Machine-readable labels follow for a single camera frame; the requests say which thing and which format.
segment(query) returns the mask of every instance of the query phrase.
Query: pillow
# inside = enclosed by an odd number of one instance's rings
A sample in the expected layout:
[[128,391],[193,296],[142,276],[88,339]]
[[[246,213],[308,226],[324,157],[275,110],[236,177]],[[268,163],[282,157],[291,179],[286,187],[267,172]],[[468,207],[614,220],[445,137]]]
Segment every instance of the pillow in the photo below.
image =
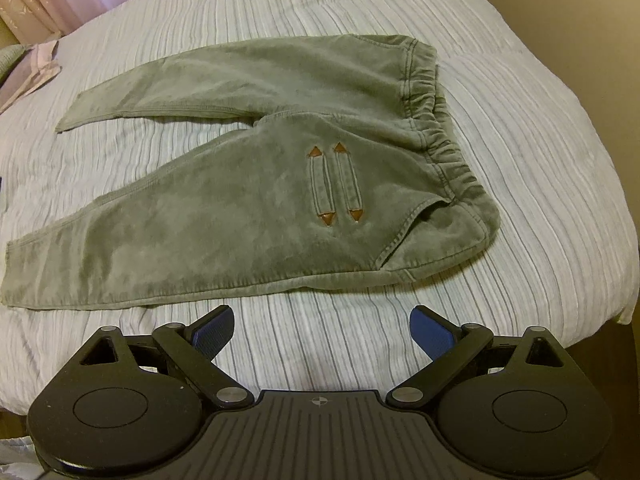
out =
[[20,44],[9,45],[0,49],[0,82],[5,80],[26,51],[27,48]]

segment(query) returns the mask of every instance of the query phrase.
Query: ribbed black surface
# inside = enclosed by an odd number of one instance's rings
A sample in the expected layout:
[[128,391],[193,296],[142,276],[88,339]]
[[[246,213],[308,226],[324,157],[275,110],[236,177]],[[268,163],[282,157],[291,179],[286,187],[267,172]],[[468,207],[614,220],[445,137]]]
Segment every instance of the ribbed black surface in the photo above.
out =
[[[46,480],[63,478],[57,474]],[[265,392],[213,417],[182,456],[140,480],[489,480],[451,455],[425,418],[374,392]],[[595,480],[590,473],[574,480]]]

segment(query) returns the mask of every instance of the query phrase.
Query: white striped bedspread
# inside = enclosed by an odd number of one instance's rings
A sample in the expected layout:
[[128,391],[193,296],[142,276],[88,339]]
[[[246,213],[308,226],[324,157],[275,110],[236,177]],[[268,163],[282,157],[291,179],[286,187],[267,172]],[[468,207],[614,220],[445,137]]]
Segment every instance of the white striped bedspread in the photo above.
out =
[[503,335],[543,325],[566,346],[613,317],[630,321],[638,240],[609,155],[574,94],[485,0],[129,0],[63,38],[62,72],[0,117],[0,250],[236,127],[126,119],[56,136],[78,92],[208,44],[345,33],[406,34],[437,48],[457,140],[500,206],[494,245],[417,286],[94,312],[0,306],[0,406],[26,413],[100,326],[150,333],[219,303],[235,311],[236,335],[215,362],[254,393],[384,394],[428,362],[408,333],[417,303]]

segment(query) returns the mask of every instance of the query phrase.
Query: crosshair logo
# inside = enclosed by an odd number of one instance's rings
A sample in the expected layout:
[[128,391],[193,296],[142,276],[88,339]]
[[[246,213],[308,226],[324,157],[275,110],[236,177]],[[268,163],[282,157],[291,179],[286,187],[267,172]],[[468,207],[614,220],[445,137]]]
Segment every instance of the crosshair logo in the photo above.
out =
[[311,399],[311,402],[316,406],[324,406],[329,402],[329,399],[327,399],[326,397],[314,397],[313,399]]

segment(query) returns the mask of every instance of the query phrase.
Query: circular pad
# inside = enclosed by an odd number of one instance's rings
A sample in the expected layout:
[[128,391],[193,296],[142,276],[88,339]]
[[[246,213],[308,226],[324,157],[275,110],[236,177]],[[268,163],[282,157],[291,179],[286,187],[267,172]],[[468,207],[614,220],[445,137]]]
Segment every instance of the circular pad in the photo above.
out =
[[494,400],[494,415],[512,430],[543,433],[566,420],[566,408],[561,400],[544,392],[517,390]]
[[166,462],[200,429],[196,392],[162,374],[87,366],[83,379],[50,384],[28,424],[41,459],[72,476],[119,478]]
[[119,428],[138,420],[147,407],[146,397],[136,390],[102,388],[80,397],[74,415],[93,428]]
[[436,423],[474,467],[498,475],[558,476],[604,449],[610,415],[595,390],[508,372],[479,376],[444,394]]

